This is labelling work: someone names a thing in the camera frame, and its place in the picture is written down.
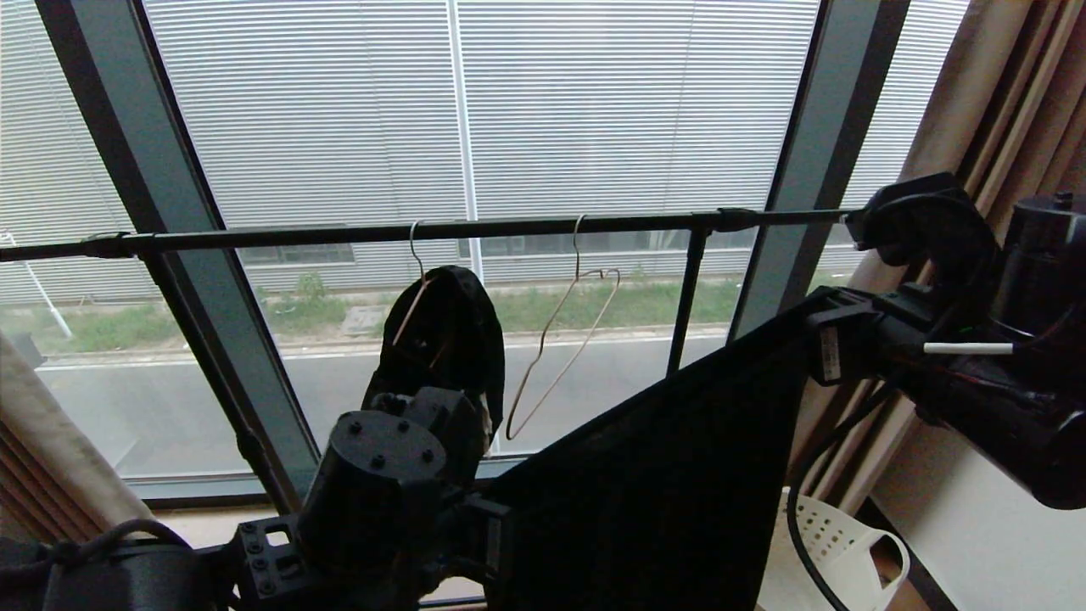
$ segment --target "robotic arm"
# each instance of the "robotic arm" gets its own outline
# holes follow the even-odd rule
[[[847,222],[887,263],[929,256],[934,281],[820,288],[489,484],[476,468],[501,415],[482,383],[405,389],[386,371],[336,424],[298,514],[197,551],[161,534],[67,552],[0,542],[0,606],[415,609],[463,575],[490,609],[752,609],[808,377],[884,385],[800,482],[898,390],[1040,502],[1086,507],[1086,200],[1019,203],[1003,250],[946,174],[886,187]]]

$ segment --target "floor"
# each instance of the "floor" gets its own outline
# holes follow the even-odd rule
[[[192,547],[210,547],[226,543],[233,536],[239,522],[261,520],[275,515],[270,507],[250,507],[238,509],[214,510],[167,510],[159,511],[155,517],[185,537]],[[883,578],[891,580],[900,572],[900,561],[892,553],[876,548],[873,555],[875,567]],[[445,581],[438,590],[424,600],[463,599],[482,596],[482,587],[464,578]],[[897,596],[891,602],[887,611],[930,611],[927,604],[917,593],[911,583],[906,583],[898,589]]]

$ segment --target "beige curtain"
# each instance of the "beige curtain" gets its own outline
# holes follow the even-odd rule
[[[0,535],[86,542],[151,511],[0,334]]]
[[[954,171],[1002,237],[1013,204],[1034,193],[1086,187],[1086,11],[1083,2],[973,2],[967,11],[901,171]],[[917,273],[924,281],[930,268]],[[896,287],[907,269],[869,253],[850,285]],[[793,460],[873,391],[863,382],[809,384]],[[913,406],[897,397],[811,470],[805,494],[855,513],[906,435]]]

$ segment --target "curtain fold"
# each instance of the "curtain fold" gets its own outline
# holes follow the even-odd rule
[[[151,517],[0,334],[0,535],[81,543]]]
[[[1086,12],[1082,1],[973,2],[967,11],[901,179],[955,173],[1001,238],[1013,204],[1034,193],[1082,188],[1086,142]],[[887,291],[906,277],[874,252],[849,285]],[[929,265],[914,272],[926,281]],[[851,415],[877,387],[809,383],[793,460]],[[915,427],[913,405],[897,396],[811,470],[805,494],[855,513]]]

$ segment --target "wire hanger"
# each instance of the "wire hanger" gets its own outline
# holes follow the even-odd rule
[[[411,317],[415,314],[415,307],[422,297],[422,293],[426,292],[426,287],[432,281],[426,277],[426,268],[422,267],[422,259],[419,258],[418,253],[415,252],[415,227],[417,227],[420,222],[421,220],[415,220],[411,224],[411,232],[407,233],[407,240],[408,245],[411,245],[411,255],[415,257],[416,262],[418,262],[418,278],[422,283],[418,287],[418,292],[415,293],[415,298],[412,300],[411,307],[407,308],[407,315],[404,316],[404,320],[400,323],[400,329],[396,331],[396,336],[392,340],[393,346],[400,344],[400,336],[402,336],[404,334],[404,330],[407,329],[407,323],[411,322]]]
[[[516,438],[517,435],[520,435],[520,431],[523,430],[525,425],[527,425],[528,422],[532,419],[532,417],[535,416],[535,411],[539,410],[540,407],[543,405],[543,403],[546,402],[546,398],[551,396],[551,392],[554,391],[556,386],[558,386],[558,382],[561,380],[561,377],[566,375],[566,372],[569,371],[569,368],[573,366],[573,361],[576,361],[577,358],[581,356],[581,353],[584,352],[584,347],[589,345],[589,341],[592,340],[592,335],[596,333],[596,328],[599,327],[599,321],[604,318],[604,315],[607,313],[607,308],[609,307],[611,300],[615,298],[615,293],[618,292],[618,285],[622,282],[622,271],[620,271],[617,267],[590,269],[588,271],[584,271],[583,273],[581,272],[581,249],[577,245],[577,234],[581,229],[581,220],[584,219],[584,216],[585,216],[584,214],[578,216],[577,224],[573,225],[573,252],[577,255],[577,259],[573,264],[573,281],[569,282],[569,288],[566,289],[566,293],[561,295],[561,298],[558,301],[558,305],[557,307],[555,307],[554,313],[551,315],[551,318],[547,320],[546,324],[543,326],[543,333],[540,335],[539,353],[535,355],[535,359],[528,365],[528,369],[525,371],[525,377],[520,379],[520,385],[517,387],[517,394],[513,398],[513,407],[509,408],[509,418],[506,419],[505,421],[505,438],[509,442]],[[551,326],[554,323],[555,319],[558,318],[558,313],[561,311],[563,305],[566,304],[566,300],[569,297],[569,294],[573,291],[573,287],[577,285],[577,282],[581,281],[581,278],[595,275],[598,275],[599,279],[605,279],[608,276],[614,275],[615,287],[611,288],[610,294],[608,294],[607,300],[604,301],[603,308],[599,309],[599,315],[596,317],[596,320],[593,321],[592,328],[589,329],[588,335],[584,336],[584,342],[582,342],[581,345],[577,348],[577,353],[573,353],[573,356],[570,357],[568,361],[566,361],[565,367],[563,367],[561,371],[558,372],[558,375],[554,379],[554,382],[551,383],[551,386],[547,386],[547,390],[543,392],[543,396],[540,397],[540,400],[535,404],[534,407],[532,407],[531,411],[528,412],[528,417],[525,418],[525,421],[520,423],[520,427],[518,427],[516,431],[513,431],[513,417],[517,413],[517,406],[520,405],[520,397],[525,393],[525,386],[528,384],[528,378],[531,375],[532,369],[535,367],[536,364],[540,362],[540,359],[543,358],[543,346],[546,342],[546,334],[551,330]]]

